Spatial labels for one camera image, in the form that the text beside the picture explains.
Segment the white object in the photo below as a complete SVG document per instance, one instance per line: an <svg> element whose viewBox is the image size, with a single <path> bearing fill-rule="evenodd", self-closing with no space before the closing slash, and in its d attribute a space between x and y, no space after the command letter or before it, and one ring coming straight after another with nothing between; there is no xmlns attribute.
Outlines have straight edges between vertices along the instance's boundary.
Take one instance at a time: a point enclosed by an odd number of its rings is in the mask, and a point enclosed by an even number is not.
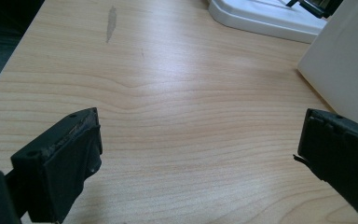
<svg viewBox="0 0 358 224"><path fill-rule="evenodd" d="M298 70L338 114L358 122L358 1L342 2Z"/></svg>
<svg viewBox="0 0 358 224"><path fill-rule="evenodd" d="M262 35L311 43L324 28L318 19L296 3L292 7L283 0L212 0L212 17L229 27Z"/></svg>

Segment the scuff mark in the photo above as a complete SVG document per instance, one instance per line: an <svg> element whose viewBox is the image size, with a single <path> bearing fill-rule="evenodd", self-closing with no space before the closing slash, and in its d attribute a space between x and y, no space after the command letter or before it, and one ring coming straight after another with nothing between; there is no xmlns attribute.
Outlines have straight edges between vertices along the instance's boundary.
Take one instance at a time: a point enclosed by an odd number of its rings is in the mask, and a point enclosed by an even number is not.
<svg viewBox="0 0 358 224"><path fill-rule="evenodd" d="M117 14L116 9L112 6L109 10L108 21L107 21L107 30L106 30L106 44L109 43L110 38L112 38L113 31L116 28Z"/></svg>

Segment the white plastic stand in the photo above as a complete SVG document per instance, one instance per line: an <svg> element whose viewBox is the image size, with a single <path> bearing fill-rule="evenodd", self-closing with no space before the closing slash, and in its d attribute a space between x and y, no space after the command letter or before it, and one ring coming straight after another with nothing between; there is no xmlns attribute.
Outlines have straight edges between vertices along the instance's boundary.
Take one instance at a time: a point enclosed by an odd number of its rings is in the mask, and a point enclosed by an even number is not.
<svg viewBox="0 0 358 224"><path fill-rule="evenodd" d="M326 21L310 14L299 3L287 7L284 0L212 0L212 17L229 27L311 43Z"/></svg>

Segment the wooden desk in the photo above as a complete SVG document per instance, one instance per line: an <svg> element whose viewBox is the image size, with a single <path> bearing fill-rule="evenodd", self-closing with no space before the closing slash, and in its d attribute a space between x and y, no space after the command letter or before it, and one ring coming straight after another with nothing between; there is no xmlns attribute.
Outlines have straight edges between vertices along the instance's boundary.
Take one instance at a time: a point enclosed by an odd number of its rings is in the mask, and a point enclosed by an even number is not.
<svg viewBox="0 0 358 224"><path fill-rule="evenodd" d="M65 223L358 223L292 158L306 109L327 109L296 71L307 47L201 0L48 0L0 76L0 170L97 106L103 167Z"/></svg>

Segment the light wood tabletop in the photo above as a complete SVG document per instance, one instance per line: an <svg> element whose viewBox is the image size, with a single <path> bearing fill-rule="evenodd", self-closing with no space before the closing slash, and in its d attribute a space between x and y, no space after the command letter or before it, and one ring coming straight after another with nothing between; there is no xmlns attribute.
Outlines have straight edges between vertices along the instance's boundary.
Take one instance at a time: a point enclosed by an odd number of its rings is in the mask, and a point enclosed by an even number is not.
<svg viewBox="0 0 358 224"><path fill-rule="evenodd" d="M214 21L206 0L47 0L0 75L0 170L96 106L103 166L64 223L358 223L293 160L307 44Z"/></svg>

